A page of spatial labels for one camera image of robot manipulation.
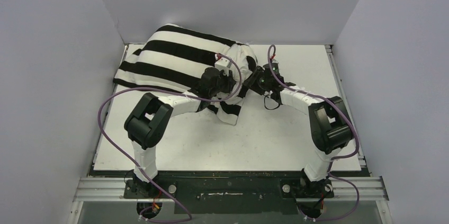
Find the red wire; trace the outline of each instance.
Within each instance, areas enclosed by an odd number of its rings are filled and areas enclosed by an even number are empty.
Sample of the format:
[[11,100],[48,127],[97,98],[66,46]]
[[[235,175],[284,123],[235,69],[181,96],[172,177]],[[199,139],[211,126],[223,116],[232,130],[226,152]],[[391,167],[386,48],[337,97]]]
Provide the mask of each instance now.
[[155,198],[153,198],[153,205],[152,205],[153,209],[156,206],[156,199],[160,198],[161,195],[162,195],[162,191],[159,191],[159,195],[157,195]]

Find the cloth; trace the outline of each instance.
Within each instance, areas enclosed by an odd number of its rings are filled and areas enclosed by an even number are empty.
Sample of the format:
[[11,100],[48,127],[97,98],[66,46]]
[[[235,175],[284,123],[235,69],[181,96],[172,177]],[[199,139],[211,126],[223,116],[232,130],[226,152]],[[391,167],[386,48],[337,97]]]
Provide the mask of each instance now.
[[[257,58],[248,45],[167,24],[159,28],[142,49],[126,57],[113,81],[131,88],[146,86],[183,93],[195,86],[206,68],[214,67],[217,53],[237,63],[243,81],[257,66]],[[237,70],[233,65],[230,69],[237,87]],[[233,98],[212,103],[208,109],[221,121],[235,125],[247,91],[248,88],[242,86]],[[216,98],[227,95],[220,93]]]

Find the bolt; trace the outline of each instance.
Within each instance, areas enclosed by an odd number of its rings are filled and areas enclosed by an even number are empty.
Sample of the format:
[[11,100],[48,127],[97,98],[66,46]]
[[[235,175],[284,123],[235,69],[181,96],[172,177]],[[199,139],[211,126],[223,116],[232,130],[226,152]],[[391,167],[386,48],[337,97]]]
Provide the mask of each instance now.
[[171,194],[173,194],[173,193],[175,193],[176,192],[176,186],[175,185],[170,185],[169,187],[168,187],[168,192],[170,192]]
[[285,192],[285,193],[289,193],[290,192],[290,185],[284,184],[284,186],[282,186],[282,191]]

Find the white tabletop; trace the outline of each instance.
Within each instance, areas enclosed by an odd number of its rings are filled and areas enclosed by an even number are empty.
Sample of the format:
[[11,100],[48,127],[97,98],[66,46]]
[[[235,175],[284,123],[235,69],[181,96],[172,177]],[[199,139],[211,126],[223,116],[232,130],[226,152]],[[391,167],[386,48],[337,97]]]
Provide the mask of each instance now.
[[[129,45],[128,54],[142,46]],[[265,64],[268,45],[251,47],[259,65]],[[324,46],[279,45],[276,60],[287,82],[324,96],[338,95]],[[123,89],[126,87],[118,86],[116,91]],[[131,141],[123,124],[144,93],[133,91],[116,97],[105,125],[112,140],[131,155]],[[268,100],[267,105],[274,107],[276,103]],[[164,171],[299,171],[308,163],[313,147],[308,116],[287,106],[266,110],[263,97],[249,91],[235,126],[222,123],[208,110],[171,118],[157,145],[156,165]],[[349,154],[354,149],[351,141],[340,154]],[[94,170],[133,168],[133,163],[102,136]],[[354,156],[336,161],[333,170],[361,168]]]

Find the robotic arm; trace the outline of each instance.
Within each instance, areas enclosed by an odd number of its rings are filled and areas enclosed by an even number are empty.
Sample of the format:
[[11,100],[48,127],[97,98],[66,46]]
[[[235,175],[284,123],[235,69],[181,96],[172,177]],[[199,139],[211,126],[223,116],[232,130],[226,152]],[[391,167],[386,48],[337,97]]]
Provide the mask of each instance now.
[[[207,68],[198,84],[183,95],[156,97],[146,93],[137,103],[126,119],[124,128],[132,140],[135,160],[151,179],[157,175],[156,145],[164,135],[170,118],[200,112],[210,104],[205,100],[210,100],[220,92],[230,93],[236,84],[230,65],[229,60],[220,58],[215,67]],[[137,166],[134,168],[133,181],[143,192],[152,190],[149,180]]]
[[[199,83],[184,94],[210,100],[220,92],[230,93],[236,81],[232,77],[232,71],[227,68],[229,61],[219,59],[215,68],[206,69]],[[277,63],[273,63],[273,70],[284,82]],[[299,90],[292,83],[286,84]],[[309,116],[315,154],[304,172],[311,182],[325,179],[331,159],[353,139],[349,126],[338,113],[323,100],[285,89],[275,80],[268,65],[257,66],[243,85],[260,95],[268,93],[277,103],[291,106]],[[329,99],[347,116],[340,97]],[[187,112],[199,112],[208,105],[207,101],[186,96],[156,97],[147,93],[142,97],[127,118],[124,128],[132,140],[136,161],[150,178],[157,175],[156,145],[164,135],[170,117]],[[151,184],[137,167],[134,169],[133,180],[141,190],[151,190]]]
[[[275,75],[284,83],[278,63],[273,60],[272,65]],[[285,84],[290,88],[300,90],[293,83]],[[311,182],[326,178],[331,159],[337,156],[341,149],[353,139],[349,126],[340,115],[321,99],[285,89],[274,78],[268,64],[263,67],[257,66],[244,85],[259,95],[268,93],[270,98],[278,104],[291,106],[309,116],[315,154],[305,167],[304,172]],[[340,97],[331,97],[329,100],[348,117],[345,104]]]

